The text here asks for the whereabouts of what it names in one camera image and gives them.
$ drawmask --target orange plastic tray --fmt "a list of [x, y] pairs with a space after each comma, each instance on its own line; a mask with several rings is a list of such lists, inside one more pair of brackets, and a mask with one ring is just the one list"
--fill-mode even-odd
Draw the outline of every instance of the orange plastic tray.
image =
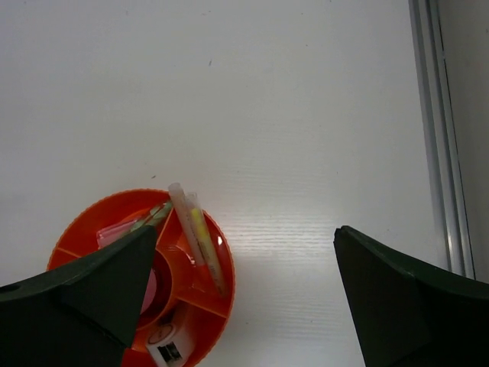
[[[96, 251], [97, 231], [144, 213], [169, 199], [167, 191], [140, 189], [116, 193], [93, 204], [62, 234], [47, 269], [54, 269]], [[172, 210], [160, 228], [154, 256], [157, 295], [152, 305], [140, 316], [133, 346], [126, 350], [122, 367], [155, 366], [145, 348], [148, 334], [159, 320], [170, 317], [174, 307], [180, 303], [189, 305], [189, 325], [196, 341], [196, 348], [185, 367], [199, 363], [221, 336], [235, 296], [235, 271], [224, 235], [207, 213], [205, 216], [228, 286], [228, 296], [220, 298], [211, 278], [197, 274], [189, 259], [191, 252], [180, 221]]]

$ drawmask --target white table surface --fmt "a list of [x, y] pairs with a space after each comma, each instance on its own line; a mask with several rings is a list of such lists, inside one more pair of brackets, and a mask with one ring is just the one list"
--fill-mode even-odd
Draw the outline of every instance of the white table surface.
[[0, 284], [101, 197], [174, 181], [235, 258], [202, 366], [362, 366], [335, 228], [446, 266], [408, 1], [2, 1]]

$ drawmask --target yellow highlighter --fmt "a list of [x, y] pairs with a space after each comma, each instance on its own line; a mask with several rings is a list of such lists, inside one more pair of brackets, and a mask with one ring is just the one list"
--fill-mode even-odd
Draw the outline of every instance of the yellow highlighter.
[[204, 261], [209, 268], [212, 280], [214, 281], [219, 295], [225, 297], [227, 294], [227, 287], [224, 281], [224, 275], [222, 274], [221, 264], [219, 263], [217, 252], [212, 243], [204, 214], [200, 208], [199, 201], [197, 200], [197, 194], [189, 193], [186, 195], [186, 204], [190, 211], [192, 228], [196, 234], [197, 242], [199, 243]]

